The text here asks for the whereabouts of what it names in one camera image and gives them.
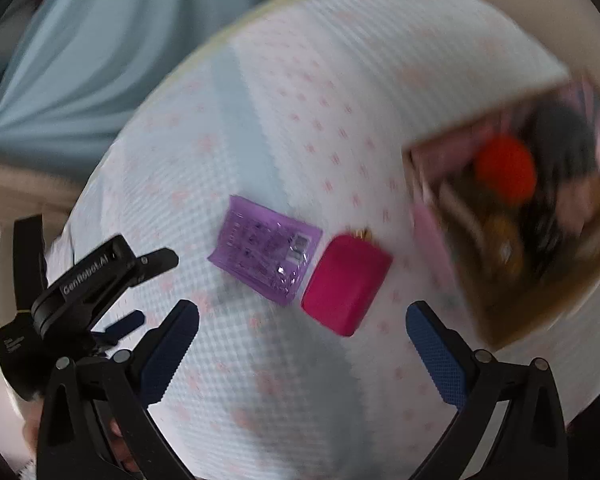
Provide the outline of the person left hand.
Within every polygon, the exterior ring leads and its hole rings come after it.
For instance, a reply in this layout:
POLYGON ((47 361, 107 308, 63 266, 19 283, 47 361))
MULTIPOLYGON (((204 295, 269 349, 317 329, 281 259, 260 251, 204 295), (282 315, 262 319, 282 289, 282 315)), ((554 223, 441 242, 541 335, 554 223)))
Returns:
MULTIPOLYGON (((36 457, 36 451, 38 450, 38 432, 40 431, 43 405, 44 400, 38 399, 24 404, 22 410, 22 435, 33 458, 36 457)), ((116 460, 127 471, 137 474, 140 468, 138 468, 137 463, 133 460, 128 446, 122 439, 122 432, 114 419, 110 420, 110 434, 110 446, 116 460)))

